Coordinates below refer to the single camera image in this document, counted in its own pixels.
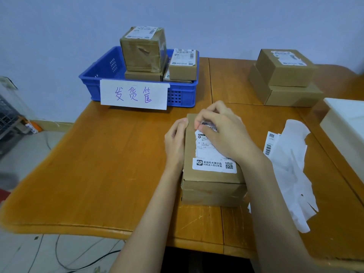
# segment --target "purple handwriting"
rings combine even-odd
[[[149,87],[144,87],[144,91],[143,91],[144,97],[145,97],[145,103],[151,102],[152,99],[149,98],[149,94],[150,94],[150,89]]]
[[[122,90],[123,88],[122,87],[116,87],[116,91],[115,91],[115,93],[116,93],[116,100],[122,100],[122,101],[124,101],[122,98],[121,98],[121,90]]]
[[[135,97],[136,97],[136,89],[134,87],[131,87],[129,90],[130,92],[129,96],[130,96],[130,99],[131,100],[136,100]]]

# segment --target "forearm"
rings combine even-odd
[[[110,273],[160,271],[179,177],[179,171],[166,167],[142,219]]]
[[[313,272],[309,256],[275,179],[271,161],[257,153],[241,162],[263,272]]]

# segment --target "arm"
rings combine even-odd
[[[217,132],[201,124],[203,120],[212,121]],[[243,171],[262,271],[316,272],[278,187],[272,163],[254,144],[241,118],[218,101],[202,110],[194,125]]]
[[[177,120],[165,135],[167,163],[135,231],[116,258],[110,273],[160,272],[178,181],[184,162],[184,131],[188,119]]]

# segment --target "brown cardboard box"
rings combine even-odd
[[[268,86],[255,64],[250,68],[249,81],[264,105],[312,107],[324,98],[324,93],[313,83],[307,87]]]
[[[196,80],[197,51],[174,49],[169,63],[169,73],[172,80]]]
[[[182,177],[182,203],[187,205],[208,205],[236,207],[241,204],[247,188],[239,165],[237,173],[220,173],[192,169],[196,157],[196,136],[194,119],[197,114],[187,114],[184,147],[184,172]]]
[[[163,76],[163,81],[164,82],[183,82],[183,83],[191,83],[191,80],[173,80],[170,79],[170,75],[169,75],[169,64],[167,65],[167,70]]]
[[[131,72],[162,72],[167,56],[164,28],[159,27],[151,39],[126,38],[134,28],[120,38],[126,69]]]
[[[279,58],[272,51],[291,52],[293,56],[286,54]],[[257,60],[257,69],[264,82],[272,86],[307,87],[312,82],[317,68],[297,50],[262,49]]]
[[[168,57],[166,56],[165,62],[163,65],[165,65],[168,61]],[[129,80],[145,80],[150,82],[161,82],[163,81],[163,74],[165,71],[159,72],[159,73],[153,73],[153,72],[131,72],[126,71],[125,72],[125,79]]]

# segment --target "person's left arm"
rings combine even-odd
[[[184,163],[184,131],[188,119],[177,120],[165,135],[164,173],[135,231],[109,273],[160,272],[177,185]]]

